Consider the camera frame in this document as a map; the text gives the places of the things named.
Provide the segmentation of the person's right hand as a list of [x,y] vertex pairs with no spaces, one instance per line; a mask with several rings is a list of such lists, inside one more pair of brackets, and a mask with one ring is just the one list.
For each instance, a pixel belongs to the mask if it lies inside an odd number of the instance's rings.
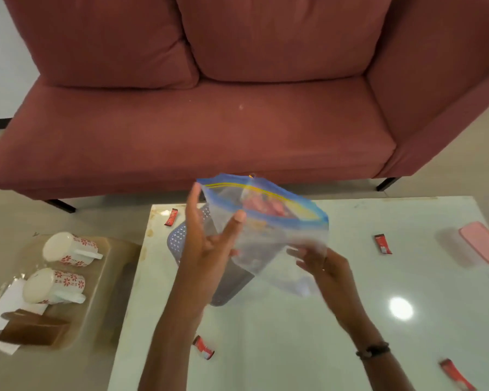
[[[292,244],[290,247],[313,247]],[[327,252],[327,273],[313,276],[320,293],[331,312],[365,312],[348,260],[327,247],[313,247]]]

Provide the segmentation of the person's left hand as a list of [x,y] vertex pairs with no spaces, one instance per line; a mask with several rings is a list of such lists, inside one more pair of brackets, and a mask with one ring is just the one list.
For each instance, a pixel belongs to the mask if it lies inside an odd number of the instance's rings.
[[218,235],[207,236],[203,230],[203,220],[198,208],[198,199],[202,189],[194,183],[186,204],[186,238],[176,279],[170,296],[197,298],[207,305],[222,279],[232,252],[218,252]]

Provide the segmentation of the clear zip bag blue seal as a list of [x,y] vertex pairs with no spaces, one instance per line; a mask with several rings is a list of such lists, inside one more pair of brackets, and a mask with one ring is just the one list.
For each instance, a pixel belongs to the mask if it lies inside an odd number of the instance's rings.
[[[313,277],[300,269],[287,255],[292,244],[326,247],[330,221],[325,211],[312,200],[296,195],[265,178],[219,174],[199,178],[218,233],[238,210],[247,214],[237,239],[237,256],[232,261],[241,269],[284,292],[307,297],[318,293]],[[266,193],[283,202],[291,217],[268,216],[244,209],[244,192]]]

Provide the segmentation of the person's left forearm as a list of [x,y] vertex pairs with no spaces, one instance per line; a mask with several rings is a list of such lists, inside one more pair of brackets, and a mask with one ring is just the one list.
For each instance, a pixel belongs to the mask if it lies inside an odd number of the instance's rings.
[[137,391],[187,391],[191,344],[206,303],[170,296],[152,336]]

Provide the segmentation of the person's right forearm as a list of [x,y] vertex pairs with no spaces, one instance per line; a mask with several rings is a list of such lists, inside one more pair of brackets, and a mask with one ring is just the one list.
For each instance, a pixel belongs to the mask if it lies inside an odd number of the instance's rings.
[[335,314],[351,338],[372,391],[416,391],[378,328],[365,312]]

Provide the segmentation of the bunch of red sachets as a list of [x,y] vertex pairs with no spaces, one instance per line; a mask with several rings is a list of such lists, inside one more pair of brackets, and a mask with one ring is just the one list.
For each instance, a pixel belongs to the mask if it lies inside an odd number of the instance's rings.
[[254,210],[268,216],[291,217],[291,213],[283,202],[271,195],[256,191],[247,191],[243,194],[242,206],[244,209]]

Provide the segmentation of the grey perforated plastic basket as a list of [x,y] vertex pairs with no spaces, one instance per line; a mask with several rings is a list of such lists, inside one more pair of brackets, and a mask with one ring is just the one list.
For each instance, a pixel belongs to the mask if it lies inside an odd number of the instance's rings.
[[[207,236],[215,236],[218,234],[215,224],[209,211],[209,205],[204,203],[200,210],[202,212],[203,230]],[[186,223],[182,222],[175,227],[167,238],[167,247],[175,259],[177,265],[183,253],[184,240],[187,228]],[[238,294],[254,276],[248,271],[241,269],[232,260],[229,260],[217,290],[212,298],[211,305],[221,307],[229,302],[236,294]]]

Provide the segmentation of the red fabric sofa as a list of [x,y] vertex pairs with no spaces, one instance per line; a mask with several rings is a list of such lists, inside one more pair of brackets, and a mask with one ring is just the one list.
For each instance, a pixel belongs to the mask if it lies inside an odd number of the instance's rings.
[[0,137],[0,190],[45,201],[186,190],[220,173],[412,176],[489,107],[489,0],[392,0],[354,77],[221,82],[193,59],[190,89],[65,87],[39,74]]

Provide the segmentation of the beige plastic tray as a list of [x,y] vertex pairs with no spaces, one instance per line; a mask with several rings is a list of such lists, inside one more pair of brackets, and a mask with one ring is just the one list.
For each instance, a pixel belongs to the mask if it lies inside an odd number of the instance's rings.
[[68,331],[55,346],[20,346],[19,349],[48,352],[90,347],[103,328],[107,329],[108,336],[112,335],[114,329],[120,328],[114,325],[114,321],[124,316],[134,278],[130,275],[130,271],[133,265],[137,265],[141,246],[105,237],[85,237],[98,245],[99,253],[103,258],[95,260],[86,267],[74,267],[49,263],[43,259],[42,248],[49,237],[49,235],[34,237],[20,250],[13,266],[12,276],[2,286],[0,297],[14,280],[19,278],[27,280],[36,271],[51,268],[84,276],[83,293],[86,300],[82,304],[48,304],[41,315],[69,321]]

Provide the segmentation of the clear plastic container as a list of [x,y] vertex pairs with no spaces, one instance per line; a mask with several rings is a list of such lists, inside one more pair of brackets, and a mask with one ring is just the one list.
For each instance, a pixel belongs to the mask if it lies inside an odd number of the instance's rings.
[[463,240],[458,233],[460,228],[444,228],[436,233],[435,238],[444,251],[457,263],[458,266],[476,270],[489,277],[489,264]]

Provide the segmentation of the white cup red flower print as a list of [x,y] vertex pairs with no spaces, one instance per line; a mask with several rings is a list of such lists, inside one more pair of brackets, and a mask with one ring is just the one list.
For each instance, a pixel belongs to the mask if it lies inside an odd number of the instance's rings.
[[52,235],[42,248],[42,257],[49,263],[60,263],[74,267],[86,267],[101,260],[98,245],[90,239],[69,232]]
[[85,277],[72,272],[40,269],[29,276],[22,289],[22,298],[31,304],[82,304]]

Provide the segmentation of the pink container lid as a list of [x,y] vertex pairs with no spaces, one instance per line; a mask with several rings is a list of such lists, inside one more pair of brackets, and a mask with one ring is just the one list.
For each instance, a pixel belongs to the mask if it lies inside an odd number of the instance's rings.
[[489,228],[482,222],[471,222],[460,228],[458,233],[489,264]]

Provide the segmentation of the red sofa back cushion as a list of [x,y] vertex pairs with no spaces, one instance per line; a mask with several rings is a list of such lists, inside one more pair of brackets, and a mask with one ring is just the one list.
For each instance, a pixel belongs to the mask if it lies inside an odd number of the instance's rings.
[[176,0],[3,0],[40,75],[65,87],[190,89]]
[[354,77],[392,0],[176,0],[202,74],[221,82]]

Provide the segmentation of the brown cardboard box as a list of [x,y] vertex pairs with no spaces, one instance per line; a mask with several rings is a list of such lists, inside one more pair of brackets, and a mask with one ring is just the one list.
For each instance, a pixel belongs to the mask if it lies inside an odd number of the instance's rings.
[[0,342],[20,346],[55,346],[70,327],[69,321],[23,309],[5,312],[0,317],[7,321],[0,330]]

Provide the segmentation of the white paper sheet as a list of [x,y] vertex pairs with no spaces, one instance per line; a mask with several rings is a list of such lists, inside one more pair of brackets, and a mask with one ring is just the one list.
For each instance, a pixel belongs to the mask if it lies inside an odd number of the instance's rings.
[[[39,303],[27,303],[23,299],[23,288],[26,284],[26,280],[19,278],[13,281],[13,283],[5,290],[0,297],[0,331],[2,331],[8,324],[8,320],[4,320],[1,315],[6,312],[13,312],[17,309],[23,309],[35,314],[43,314],[47,309],[47,304]],[[20,345],[0,342],[0,351],[7,355],[13,355]]]

